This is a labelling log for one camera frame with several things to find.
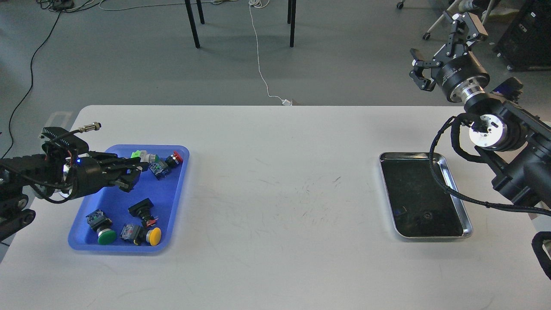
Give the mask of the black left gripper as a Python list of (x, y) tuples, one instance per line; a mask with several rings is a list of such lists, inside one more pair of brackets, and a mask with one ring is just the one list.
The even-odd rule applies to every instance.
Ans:
[(81, 157), (72, 166), (65, 166), (65, 198), (75, 199), (97, 193), (106, 187), (118, 187), (130, 192), (136, 186), (149, 163), (140, 157), (124, 158), (115, 153), (93, 153)]

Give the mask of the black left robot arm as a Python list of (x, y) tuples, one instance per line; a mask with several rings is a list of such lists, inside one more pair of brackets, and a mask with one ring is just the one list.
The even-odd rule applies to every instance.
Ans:
[(149, 164), (140, 158), (120, 158), (114, 153), (89, 152), (78, 158), (74, 152), (61, 155), (30, 155), (1, 161), (1, 240), (25, 228), (35, 219), (26, 207), (29, 186), (39, 198), (50, 200), (55, 191), (67, 192), (68, 200), (117, 186), (130, 192)]

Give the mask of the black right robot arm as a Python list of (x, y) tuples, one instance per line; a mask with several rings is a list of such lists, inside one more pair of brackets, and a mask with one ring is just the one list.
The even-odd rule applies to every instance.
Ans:
[(487, 164), (495, 173), (493, 189), (510, 204), (481, 202), (442, 181), (438, 185), (454, 197), (486, 208), (549, 216), (550, 127), (518, 105), (522, 83), (517, 78), (485, 91), (489, 74), (472, 53), (472, 46), (488, 37), (478, 16), (444, 11), (441, 18), (451, 25), (447, 43), (431, 59), (411, 49), (413, 68), (409, 76), (420, 90), (441, 87), (449, 102), (463, 104), (464, 113), (444, 123), (432, 141), (428, 158), (433, 160), (441, 135), (450, 129), (454, 151), (467, 161)]

